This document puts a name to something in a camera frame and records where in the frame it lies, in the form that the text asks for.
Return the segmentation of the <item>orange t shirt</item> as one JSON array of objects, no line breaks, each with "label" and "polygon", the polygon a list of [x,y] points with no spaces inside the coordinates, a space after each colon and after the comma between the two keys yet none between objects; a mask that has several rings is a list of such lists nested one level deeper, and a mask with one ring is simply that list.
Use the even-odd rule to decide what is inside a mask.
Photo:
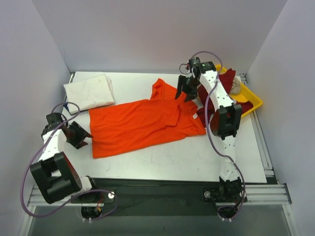
[{"label": "orange t shirt", "polygon": [[176,89],[162,79],[152,85],[150,99],[89,111],[92,157],[105,158],[154,145],[205,135],[195,116],[198,106],[175,99]]}]

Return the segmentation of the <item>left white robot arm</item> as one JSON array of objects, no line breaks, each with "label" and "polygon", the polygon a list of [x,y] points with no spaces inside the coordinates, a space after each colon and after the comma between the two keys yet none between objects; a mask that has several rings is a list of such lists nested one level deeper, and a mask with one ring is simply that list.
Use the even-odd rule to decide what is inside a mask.
[{"label": "left white robot arm", "polygon": [[30,172],[44,200],[52,204],[82,192],[87,202],[99,198],[99,189],[89,176],[80,177],[64,152],[66,143],[76,149],[87,146],[86,138],[93,136],[77,122],[68,123],[61,113],[46,116],[48,124],[42,131],[44,149],[39,160],[31,164]]}]

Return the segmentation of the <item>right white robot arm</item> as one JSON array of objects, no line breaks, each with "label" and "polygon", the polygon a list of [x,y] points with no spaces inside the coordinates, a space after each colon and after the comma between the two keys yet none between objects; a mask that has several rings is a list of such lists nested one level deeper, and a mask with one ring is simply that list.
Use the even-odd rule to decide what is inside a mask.
[{"label": "right white robot arm", "polygon": [[212,102],[214,114],[205,115],[206,131],[213,150],[220,157],[221,186],[218,195],[224,201],[234,196],[245,195],[245,180],[236,164],[235,141],[240,127],[242,107],[236,104],[225,91],[219,72],[211,61],[201,62],[192,57],[187,62],[190,76],[180,75],[175,98],[185,93],[185,102],[197,97],[197,88],[202,85],[208,95],[205,105]]}]

